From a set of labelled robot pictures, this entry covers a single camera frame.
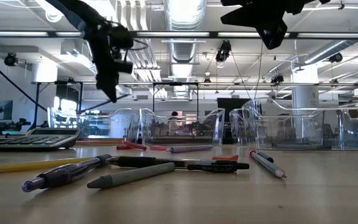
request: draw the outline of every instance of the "computer monitor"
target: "computer monitor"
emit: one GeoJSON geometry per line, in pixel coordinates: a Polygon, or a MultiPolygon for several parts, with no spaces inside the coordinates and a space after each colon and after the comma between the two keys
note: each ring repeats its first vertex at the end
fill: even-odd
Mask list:
{"type": "Polygon", "coordinates": [[[247,103],[250,99],[241,98],[218,98],[218,108],[224,108],[224,122],[230,122],[229,113],[233,109],[241,109],[244,103],[247,103]]]}

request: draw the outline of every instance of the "table surface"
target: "table surface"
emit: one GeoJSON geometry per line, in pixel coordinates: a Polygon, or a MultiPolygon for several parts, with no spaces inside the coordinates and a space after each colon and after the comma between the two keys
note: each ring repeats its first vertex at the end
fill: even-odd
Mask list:
{"type": "Polygon", "coordinates": [[[100,154],[211,159],[238,154],[249,170],[212,174],[176,170],[108,190],[87,189],[115,166],[92,170],[71,185],[24,193],[21,183],[42,170],[0,174],[0,223],[357,223],[358,152],[265,151],[288,178],[275,178],[247,157],[247,149],[170,154],[114,146],[78,147],[57,152],[0,152],[0,164],[100,154]]]}

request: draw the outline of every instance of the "yellow pencil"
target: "yellow pencil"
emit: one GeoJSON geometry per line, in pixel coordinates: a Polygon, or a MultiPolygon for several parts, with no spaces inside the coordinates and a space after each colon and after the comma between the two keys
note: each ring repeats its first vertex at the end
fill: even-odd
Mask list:
{"type": "Polygon", "coordinates": [[[57,160],[50,160],[50,161],[22,162],[16,164],[0,164],[0,172],[19,172],[19,171],[28,171],[28,170],[37,170],[37,169],[48,169],[57,166],[62,166],[65,164],[77,163],[88,159],[92,159],[92,157],[57,159],[57,160]]]}

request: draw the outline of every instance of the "ceiling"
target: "ceiling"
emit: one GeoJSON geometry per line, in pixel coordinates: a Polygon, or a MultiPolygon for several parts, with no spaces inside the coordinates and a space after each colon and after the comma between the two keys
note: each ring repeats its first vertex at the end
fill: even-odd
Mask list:
{"type": "MultiPolygon", "coordinates": [[[[104,0],[104,4],[110,3],[114,8],[116,2],[104,0]]],[[[318,1],[305,6],[306,10],[293,16],[286,14],[283,18],[289,31],[294,32],[355,32],[358,30],[358,0],[346,0],[346,7],[343,10],[326,9],[311,10],[312,8],[322,9],[325,7],[339,7],[340,0],[331,0],[329,4],[320,6],[318,1]]],[[[150,30],[165,30],[164,12],[162,0],[147,1],[147,25],[150,30]]],[[[45,18],[45,11],[38,7],[36,1],[0,1],[0,30],[75,30],[65,18],[56,23],[48,22],[45,18]]],[[[248,27],[236,27],[223,25],[220,17],[226,13],[235,10],[236,7],[222,7],[220,1],[207,0],[206,14],[203,21],[203,30],[207,31],[252,31],[248,27]]],[[[69,62],[62,54],[63,39],[9,39],[0,38],[0,46],[35,46],[40,51],[49,55],[49,59],[59,62],[59,76],[74,77],[76,80],[93,81],[94,73],[89,69],[75,62],[69,62]]],[[[261,40],[230,40],[233,54],[228,58],[223,68],[216,68],[214,54],[221,45],[222,40],[207,39],[205,43],[198,44],[197,57],[193,69],[194,81],[202,82],[205,78],[205,72],[210,72],[212,82],[240,82],[241,77],[247,82],[257,82],[258,80],[270,81],[269,71],[275,68],[294,55],[300,57],[308,55],[320,47],[330,43],[330,40],[284,40],[280,47],[267,50],[262,45],[261,40]]],[[[152,48],[158,65],[161,68],[161,77],[167,78],[170,73],[170,64],[168,62],[169,52],[167,44],[162,43],[162,39],[151,39],[152,48]]],[[[358,43],[343,50],[343,61],[358,56],[358,43]]],[[[29,60],[32,63],[42,60],[39,54],[29,56],[22,54],[22,59],[29,60]]],[[[319,81],[325,81],[329,78],[354,72],[358,70],[358,58],[349,61],[338,68],[330,69],[331,64],[320,62],[319,81]]],[[[285,62],[279,68],[286,82],[290,82],[291,70],[290,62],[285,62]]],[[[130,75],[121,75],[120,81],[132,82],[134,79],[130,75]]],[[[344,81],[358,82],[358,75],[344,81]]]]}

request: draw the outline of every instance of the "ventilation duct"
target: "ventilation duct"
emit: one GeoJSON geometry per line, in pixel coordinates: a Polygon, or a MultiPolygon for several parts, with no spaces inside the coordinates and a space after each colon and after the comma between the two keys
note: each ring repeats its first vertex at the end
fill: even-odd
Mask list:
{"type": "Polygon", "coordinates": [[[307,55],[305,57],[306,64],[313,64],[322,61],[354,44],[358,43],[358,40],[341,40],[332,41],[329,44],[321,47],[317,51],[307,55]]]}
{"type": "MultiPolygon", "coordinates": [[[[167,29],[172,31],[200,30],[206,10],[206,0],[164,0],[167,29]]],[[[193,71],[197,44],[172,42],[169,46],[171,73],[176,82],[187,82],[193,71]]],[[[175,96],[186,96],[188,86],[174,86],[175,96]]]]}

